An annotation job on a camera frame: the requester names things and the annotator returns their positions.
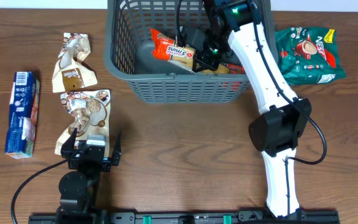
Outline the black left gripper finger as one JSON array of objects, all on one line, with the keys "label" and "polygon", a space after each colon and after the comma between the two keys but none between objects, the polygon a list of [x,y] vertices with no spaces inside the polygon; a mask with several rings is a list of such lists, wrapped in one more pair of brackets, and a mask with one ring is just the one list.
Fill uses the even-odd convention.
[{"label": "black left gripper finger", "polygon": [[111,156],[111,164],[113,166],[118,166],[119,161],[122,155],[121,151],[121,133],[118,134],[116,142],[114,143],[114,147],[112,150],[112,156]]},{"label": "black left gripper finger", "polygon": [[75,128],[70,137],[62,144],[61,155],[62,157],[71,157],[75,151],[75,141],[77,135],[77,128]]}]

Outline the orange spaghetti packet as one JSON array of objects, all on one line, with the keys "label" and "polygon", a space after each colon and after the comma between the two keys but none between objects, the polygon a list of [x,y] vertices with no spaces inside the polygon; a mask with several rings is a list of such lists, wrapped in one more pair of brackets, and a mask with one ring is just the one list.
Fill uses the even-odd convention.
[{"label": "orange spaghetti packet", "polygon": [[189,44],[179,47],[176,40],[167,37],[156,29],[150,29],[150,33],[154,42],[152,55],[155,59],[167,61],[191,73],[245,74],[245,70],[241,65],[224,62],[221,62],[216,70],[202,68],[200,63],[196,62],[196,49]]}]

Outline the green Nescafe coffee bag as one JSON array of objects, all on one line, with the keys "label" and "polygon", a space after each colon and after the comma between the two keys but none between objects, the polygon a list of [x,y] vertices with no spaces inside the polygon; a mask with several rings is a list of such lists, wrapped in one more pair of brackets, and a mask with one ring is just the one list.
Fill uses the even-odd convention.
[{"label": "green Nescafe coffee bag", "polygon": [[278,67],[289,85],[328,84],[346,77],[337,32],[324,27],[291,27],[275,33]]}]

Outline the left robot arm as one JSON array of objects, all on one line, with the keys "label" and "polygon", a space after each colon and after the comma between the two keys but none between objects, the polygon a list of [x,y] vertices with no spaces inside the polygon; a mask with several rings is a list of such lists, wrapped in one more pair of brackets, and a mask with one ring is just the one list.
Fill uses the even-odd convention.
[{"label": "left robot arm", "polygon": [[59,223],[107,223],[107,211],[95,208],[102,172],[118,166],[121,158],[121,135],[118,135],[112,156],[105,156],[106,137],[90,134],[86,140],[76,140],[75,129],[63,143],[60,154],[71,170],[58,185],[61,193]]}]

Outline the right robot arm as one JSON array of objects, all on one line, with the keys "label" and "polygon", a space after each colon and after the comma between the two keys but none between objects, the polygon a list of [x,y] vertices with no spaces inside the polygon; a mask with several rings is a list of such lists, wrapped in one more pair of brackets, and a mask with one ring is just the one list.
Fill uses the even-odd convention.
[{"label": "right robot arm", "polygon": [[233,51],[254,91],[260,116],[249,125],[249,136],[264,159],[266,205],[277,218],[288,218],[300,204],[296,197],[294,161],[298,139],[311,111],[285,81],[272,55],[258,6],[253,1],[203,1],[210,22],[207,55]]}]

